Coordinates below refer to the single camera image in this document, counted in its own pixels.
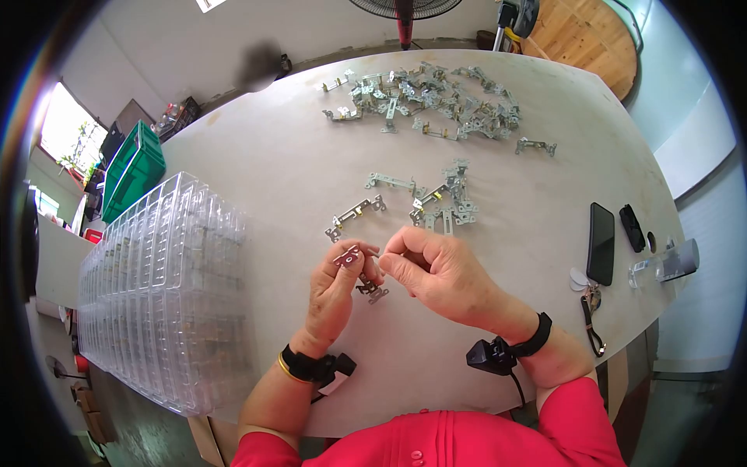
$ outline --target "person's left hand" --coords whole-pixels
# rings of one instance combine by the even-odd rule
[[[332,261],[353,245],[360,247],[358,259],[348,267],[335,266]],[[368,252],[379,248],[362,240],[348,238],[332,245],[324,260],[311,272],[311,295],[306,326],[291,339],[293,352],[303,352],[311,358],[321,358],[327,348],[345,329],[353,309],[351,292],[361,272],[374,284],[384,283],[384,276]]]

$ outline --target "gold bracelet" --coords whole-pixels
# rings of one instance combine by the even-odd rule
[[[304,381],[304,380],[300,380],[299,378],[296,378],[295,376],[293,376],[293,375],[291,374],[291,371],[290,371],[290,370],[288,370],[288,369],[287,369],[287,368],[285,367],[285,362],[283,362],[283,361],[282,361],[282,351],[281,351],[281,352],[278,352],[278,365],[280,365],[280,368],[282,368],[282,370],[283,370],[283,371],[285,372],[285,374],[287,374],[287,375],[288,375],[289,377],[293,378],[294,380],[296,380],[296,381],[299,381],[299,382],[301,382],[301,383],[307,383],[307,384],[311,384],[311,381]]]

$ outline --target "red object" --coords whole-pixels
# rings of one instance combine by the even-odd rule
[[[409,50],[412,43],[413,3],[413,0],[394,0],[394,14],[397,17],[397,32],[400,33],[402,50]]]
[[[98,230],[93,229],[86,229],[85,232],[83,232],[83,238],[85,238],[88,241],[92,241],[93,243],[97,244],[101,241],[101,237],[104,234],[99,232]]]
[[[599,388],[585,377],[550,395],[537,431],[486,413],[434,410],[351,433],[303,463],[287,442],[255,431],[241,438],[231,465],[379,467],[413,462],[427,467],[625,465]]]
[[[412,20],[397,20],[397,32],[400,33],[400,46],[402,50],[409,50],[412,43]]]
[[[78,370],[78,373],[88,373],[88,360],[86,357],[82,355],[75,356],[75,369]]]

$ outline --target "stacked plastic trays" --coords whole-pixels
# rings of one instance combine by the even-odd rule
[[[182,415],[245,398],[245,239],[243,214],[188,173],[154,188],[81,265],[81,353]]]

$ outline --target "keychain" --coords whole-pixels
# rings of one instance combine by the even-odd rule
[[[592,315],[601,304],[602,293],[599,290],[599,284],[588,285],[581,297],[581,308],[583,308],[583,316],[586,319],[586,334],[589,336],[589,342],[592,343],[592,349],[598,358],[602,357],[604,351],[607,349],[607,344],[602,341],[602,338],[599,337],[599,334],[597,334],[592,327]],[[597,347],[595,339],[599,342],[599,347]]]

